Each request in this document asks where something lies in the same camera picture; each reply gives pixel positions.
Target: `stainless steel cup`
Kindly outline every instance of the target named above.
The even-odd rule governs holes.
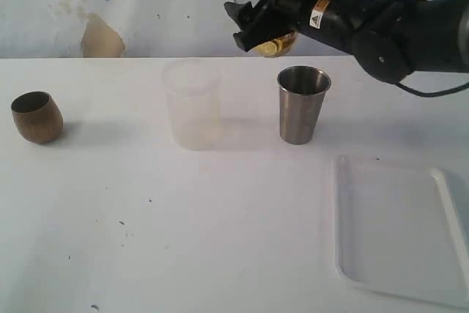
[[[313,137],[330,78],[314,67],[294,66],[279,73],[277,81],[280,136],[290,144],[306,144]]]

